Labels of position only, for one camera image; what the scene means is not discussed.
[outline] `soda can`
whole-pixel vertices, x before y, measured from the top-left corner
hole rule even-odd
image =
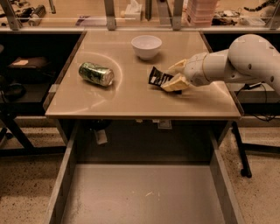
[[[91,62],[84,62],[80,65],[79,75],[86,81],[104,87],[110,86],[114,79],[113,70]]]

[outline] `white container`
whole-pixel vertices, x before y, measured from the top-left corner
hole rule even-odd
[[[185,19],[190,26],[208,27],[212,23],[217,0],[189,0]]]

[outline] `metal stand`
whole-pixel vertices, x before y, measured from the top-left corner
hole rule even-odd
[[[53,146],[53,147],[34,147],[25,133],[18,127],[14,121],[14,116],[0,110],[0,119],[3,124],[10,130],[12,135],[24,146],[23,149],[1,149],[0,157],[10,156],[27,156],[27,155],[43,155],[43,154],[54,154],[64,153],[66,146]],[[3,128],[0,132],[0,142],[4,139],[7,134],[7,129]]]
[[[235,135],[235,139],[237,142],[237,146],[239,149],[243,169],[241,169],[241,175],[243,177],[251,178],[252,172],[249,166],[249,162],[247,159],[246,151],[258,151],[265,153],[276,153],[280,154],[280,147],[269,146],[269,145],[261,145],[261,144],[253,144],[253,143],[243,143],[242,138],[240,136],[240,132],[238,130],[238,126],[236,122],[233,122],[233,133]]]

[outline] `paper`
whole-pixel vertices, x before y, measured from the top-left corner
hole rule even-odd
[[[136,0],[130,0],[130,12],[140,12],[140,5]]]
[[[14,65],[14,66],[25,66],[27,64],[28,64],[28,59],[21,59],[19,61],[12,63],[12,65]]]

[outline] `open drawer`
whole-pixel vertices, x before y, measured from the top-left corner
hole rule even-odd
[[[209,127],[177,124],[113,121],[98,145],[78,121],[45,224],[243,223]]]

